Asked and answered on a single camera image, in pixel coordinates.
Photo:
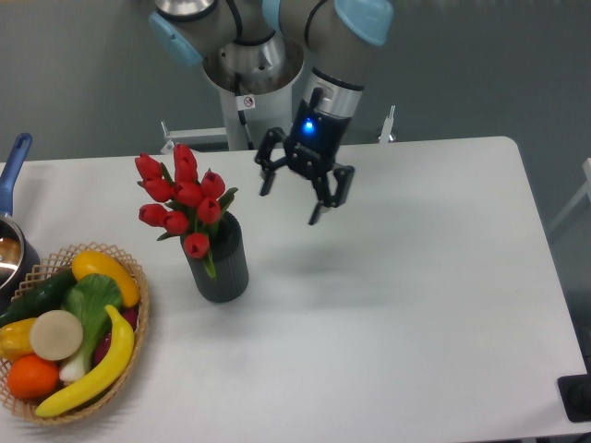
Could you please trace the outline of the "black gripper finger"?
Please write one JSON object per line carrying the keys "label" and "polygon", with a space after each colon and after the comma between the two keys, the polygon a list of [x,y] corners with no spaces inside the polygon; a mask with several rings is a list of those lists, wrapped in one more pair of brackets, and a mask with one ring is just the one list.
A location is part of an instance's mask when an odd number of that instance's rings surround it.
{"label": "black gripper finger", "polygon": [[261,168],[261,178],[263,180],[259,194],[262,197],[267,196],[271,192],[271,187],[276,176],[276,171],[287,164],[285,157],[273,161],[271,154],[278,144],[283,145],[287,135],[280,127],[273,127],[268,129],[264,138],[262,139],[258,152],[255,156],[255,163]]}
{"label": "black gripper finger", "polygon": [[355,172],[354,166],[336,164],[329,172],[336,182],[334,191],[331,191],[329,174],[312,171],[309,181],[316,192],[317,203],[310,215],[309,225],[316,224],[323,212],[338,208],[345,203]]}

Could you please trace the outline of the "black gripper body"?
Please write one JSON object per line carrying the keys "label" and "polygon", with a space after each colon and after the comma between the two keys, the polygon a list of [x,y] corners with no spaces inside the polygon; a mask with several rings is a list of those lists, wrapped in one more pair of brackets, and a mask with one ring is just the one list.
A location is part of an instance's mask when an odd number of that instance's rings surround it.
{"label": "black gripper body", "polygon": [[283,148],[288,167],[307,180],[317,180],[330,171],[350,117],[318,111],[302,100]]}

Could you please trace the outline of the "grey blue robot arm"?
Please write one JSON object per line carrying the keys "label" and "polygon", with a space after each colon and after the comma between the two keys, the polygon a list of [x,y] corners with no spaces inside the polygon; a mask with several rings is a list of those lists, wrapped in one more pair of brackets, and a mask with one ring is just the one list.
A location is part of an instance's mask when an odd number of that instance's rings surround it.
{"label": "grey blue robot arm", "polygon": [[151,30],[218,90],[230,150],[254,150],[261,191],[283,167],[307,179],[311,221],[342,206],[355,170],[336,160],[394,9],[388,1],[158,1]]}

